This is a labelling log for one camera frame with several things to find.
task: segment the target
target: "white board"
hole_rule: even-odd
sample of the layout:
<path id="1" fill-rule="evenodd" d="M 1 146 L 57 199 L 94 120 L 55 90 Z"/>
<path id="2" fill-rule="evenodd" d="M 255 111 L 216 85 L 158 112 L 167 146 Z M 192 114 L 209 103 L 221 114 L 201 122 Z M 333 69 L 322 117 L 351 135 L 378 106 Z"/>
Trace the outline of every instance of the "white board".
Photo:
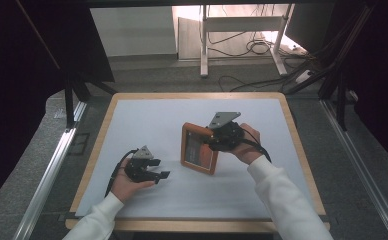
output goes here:
<path id="1" fill-rule="evenodd" d="M 313 205 L 278 99 L 119 100 L 97 164 L 76 216 L 89 213 L 104 198 L 111 173 L 122 156 L 147 145 L 162 162 L 149 171 L 171 171 L 168 179 L 143 189 L 125 203 L 119 218 L 269 219 L 254 191 L 247 165 L 219 153 L 213 176 L 180 165 L 182 125 L 208 126 L 216 112 L 240 112 L 261 133 L 262 146 L 277 167 L 285 168 Z"/>

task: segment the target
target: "hand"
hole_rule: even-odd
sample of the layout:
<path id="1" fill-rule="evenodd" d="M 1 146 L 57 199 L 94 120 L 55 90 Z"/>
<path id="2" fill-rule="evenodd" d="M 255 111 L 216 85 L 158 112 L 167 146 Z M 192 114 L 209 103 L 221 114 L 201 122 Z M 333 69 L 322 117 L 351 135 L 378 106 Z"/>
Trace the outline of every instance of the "hand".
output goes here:
<path id="1" fill-rule="evenodd" d="M 250 127 L 248 124 L 242 123 L 240 127 L 244 130 L 244 138 L 253 142 L 258 142 L 260 144 L 260 132 Z M 250 165 L 254 160 L 258 157 L 262 156 L 256 148 L 250 146 L 245 143 L 240 143 L 236 148 L 234 148 L 230 153 L 234 154 L 238 159 L 240 159 L 243 163 Z"/>
<path id="2" fill-rule="evenodd" d="M 117 173 L 117 176 L 113 182 L 111 192 L 121 201 L 125 202 L 128 200 L 134 193 L 140 189 L 148 188 L 155 185 L 154 181 L 146 181 L 136 183 L 133 182 L 125 173 L 125 166 L 128 163 L 129 158 L 123 160 L 121 168 Z"/>

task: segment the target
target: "cable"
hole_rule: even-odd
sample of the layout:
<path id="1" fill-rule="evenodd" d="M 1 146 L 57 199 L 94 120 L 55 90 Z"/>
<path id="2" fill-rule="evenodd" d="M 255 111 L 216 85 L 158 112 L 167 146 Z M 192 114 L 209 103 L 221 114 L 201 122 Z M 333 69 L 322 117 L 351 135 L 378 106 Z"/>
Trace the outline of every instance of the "cable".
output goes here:
<path id="1" fill-rule="evenodd" d="M 270 163 L 272 163 L 271 157 L 269 156 L 268 151 L 264 147 L 262 147 L 260 144 L 255 143 L 253 141 L 247 140 L 245 138 L 237 139 L 242 143 L 248 144 L 252 147 L 254 147 L 257 151 L 259 151 L 261 154 L 265 155 L 265 157 L 268 159 Z"/>
<path id="2" fill-rule="evenodd" d="M 113 186 L 113 182 L 114 182 L 114 179 L 116 178 L 117 176 L 117 173 L 120 169 L 120 165 L 122 165 L 122 162 L 129 156 L 129 154 L 134 154 L 138 151 L 138 149 L 136 150 L 131 150 L 129 152 L 127 152 L 123 157 L 122 159 L 119 161 L 118 164 L 116 164 L 116 167 L 112 173 L 112 175 L 110 176 L 110 180 L 109 180 L 109 185 L 107 185 L 107 189 L 106 189 L 106 194 L 104 195 L 104 197 L 107 196 L 107 194 L 110 192 L 110 190 L 112 189 L 112 186 Z"/>

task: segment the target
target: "gray floor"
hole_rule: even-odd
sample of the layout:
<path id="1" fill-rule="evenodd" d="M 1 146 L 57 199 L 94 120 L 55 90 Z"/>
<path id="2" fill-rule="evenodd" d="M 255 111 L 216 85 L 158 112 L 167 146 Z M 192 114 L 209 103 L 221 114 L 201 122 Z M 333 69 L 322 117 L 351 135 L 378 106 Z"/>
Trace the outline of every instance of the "gray floor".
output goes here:
<path id="1" fill-rule="evenodd" d="M 108 84 L 119 92 L 220 92 L 221 87 L 228 91 L 241 85 L 226 78 L 221 80 L 220 87 L 219 78 L 223 75 L 236 77 L 245 83 L 278 77 L 274 65 L 268 59 L 212 61 L 207 79 L 199 76 L 198 62 L 179 62 L 172 56 L 128 60 L 110 59 L 116 82 Z M 288 96 L 288 102 L 331 223 L 331 234 L 334 239 L 388 239 L 388 231 L 378 211 L 317 98 L 319 84 Z M 90 85 L 89 88 L 94 96 L 88 102 L 74 141 L 82 144 L 74 144 L 70 148 L 31 239 L 61 239 L 68 231 L 64 227 L 64 218 L 111 98 L 102 90 Z M 279 89 L 280 84 L 242 88 L 240 91 Z M 57 111 L 64 108 L 63 92 L 52 96 L 46 108 L 47 114 L 30 146 L 0 191 L 0 239 L 11 239 L 15 234 L 63 134 L 65 118 L 55 118 Z M 388 154 L 363 126 L 354 113 L 353 105 L 346 109 L 346 123 L 349 136 L 388 199 Z M 234 239 L 259 237 L 237 235 Z M 136 233 L 133 236 L 133 239 L 180 238 L 187 236 L 154 233 Z"/>

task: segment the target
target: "white sleeve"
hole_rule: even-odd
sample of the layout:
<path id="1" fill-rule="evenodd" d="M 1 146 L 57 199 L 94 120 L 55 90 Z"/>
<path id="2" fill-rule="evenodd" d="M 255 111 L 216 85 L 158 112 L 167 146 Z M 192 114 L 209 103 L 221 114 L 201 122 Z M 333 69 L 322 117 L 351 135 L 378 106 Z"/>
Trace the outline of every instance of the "white sleeve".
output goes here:
<path id="1" fill-rule="evenodd" d="M 256 182 L 256 193 L 268 209 L 284 240 L 333 239 L 302 192 L 264 156 L 247 168 Z"/>
<path id="2" fill-rule="evenodd" d="M 63 239 L 109 239 L 114 219 L 123 203 L 110 192 L 99 204 L 92 207 L 90 214 L 83 217 Z"/>

